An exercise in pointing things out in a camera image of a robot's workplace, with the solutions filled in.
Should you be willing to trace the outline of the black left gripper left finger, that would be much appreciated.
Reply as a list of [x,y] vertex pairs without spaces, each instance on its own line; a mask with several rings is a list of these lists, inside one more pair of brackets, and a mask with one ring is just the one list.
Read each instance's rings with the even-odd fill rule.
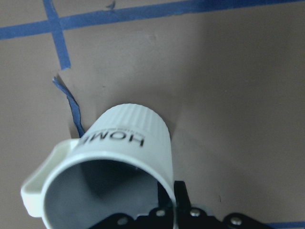
[[127,214],[112,214],[95,225],[92,229],[173,229],[173,203],[165,188],[158,184],[158,206],[152,208],[148,214],[133,218]]

